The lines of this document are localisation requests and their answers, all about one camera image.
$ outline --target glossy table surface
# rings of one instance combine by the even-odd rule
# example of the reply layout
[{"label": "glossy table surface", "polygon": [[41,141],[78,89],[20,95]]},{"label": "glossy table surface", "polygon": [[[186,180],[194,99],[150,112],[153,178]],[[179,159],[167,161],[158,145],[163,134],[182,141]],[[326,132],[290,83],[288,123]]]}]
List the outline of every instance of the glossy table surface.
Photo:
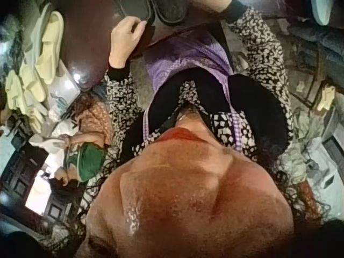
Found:
[{"label": "glossy table surface", "polygon": [[[267,17],[285,17],[289,8],[285,0],[242,2],[262,11]],[[102,79],[108,68],[110,33],[122,17],[113,0],[59,0],[56,7],[65,24],[61,59],[79,86],[88,90]],[[156,18],[153,26],[146,29],[133,56],[173,34],[214,19],[214,15],[192,7],[181,26],[168,27]]]}]

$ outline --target purple apron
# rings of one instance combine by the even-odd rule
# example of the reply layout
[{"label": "purple apron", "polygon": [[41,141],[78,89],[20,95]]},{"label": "purple apron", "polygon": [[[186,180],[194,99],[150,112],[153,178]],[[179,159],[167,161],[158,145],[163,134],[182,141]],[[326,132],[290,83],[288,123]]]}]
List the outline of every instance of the purple apron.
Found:
[{"label": "purple apron", "polygon": [[[233,75],[233,70],[226,52],[207,30],[196,30],[170,38],[146,51],[144,58],[149,77],[153,82],[154,96],[168,78],[182,70],[201,67],[211,73],[221,83],[230,105],[235,150],[242,151],[240,117],[231,105],[228,88],[228,77]],[[149,136],[148,112],[151,103],[144,112],[144,141]]]}]

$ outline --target patterned sleeve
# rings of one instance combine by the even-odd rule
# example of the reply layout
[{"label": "patterned sleeve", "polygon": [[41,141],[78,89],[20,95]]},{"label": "patterned sleeve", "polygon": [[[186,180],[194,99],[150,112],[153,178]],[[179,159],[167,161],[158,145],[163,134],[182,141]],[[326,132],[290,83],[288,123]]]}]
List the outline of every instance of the patterned sleeve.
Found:
[{"label": "patterned sleeve", "polygon": [[229,12],[225,15],[226,20],[231,21],[230,29],[239,35],[247,49],[250,77],[267,88],[281,104],[288,124],[288,142],[291,143],[293,122],[282,46],[254,9],[248,8],[235,21],[228,14]]},{"label": "patterned sleeve", "polygon": [[142,109],[138,106],[138,97],[135,92],[135,81],[131,73],[118,76],[114,69],[109,69],[104,81],[106,83],[106,97],[109,114],[114,131],[112,147],[120,152],[126,131],[137,119]]}]

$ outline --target green garment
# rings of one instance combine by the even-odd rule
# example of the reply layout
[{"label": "green garment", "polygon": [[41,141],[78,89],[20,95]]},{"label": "green garment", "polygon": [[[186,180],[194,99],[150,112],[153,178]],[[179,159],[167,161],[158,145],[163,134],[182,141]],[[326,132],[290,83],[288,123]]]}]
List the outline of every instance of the green garment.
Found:
[{"label": "green garment", "polygon": [[68,169],[73,164],[81,182],[86,182],[98,174],[103,165],[104,157],[105,150],[91,142],[74,144],[67,150],[64,168]]}]

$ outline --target black slipper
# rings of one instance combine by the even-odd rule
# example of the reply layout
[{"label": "black slipper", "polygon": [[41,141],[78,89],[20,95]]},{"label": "black slipper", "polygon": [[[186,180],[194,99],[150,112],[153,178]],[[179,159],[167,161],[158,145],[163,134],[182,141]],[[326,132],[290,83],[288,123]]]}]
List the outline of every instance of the black slipper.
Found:
[{"label": "black slipper", "polygon": [[159,19],[168,26],[182,23],[187,16],[188,0],[153,0]]},{"label": "black slipper", "polygon": [[124,16],[135,16],[152,24],[155,20],[151,0],[115,0]]}]

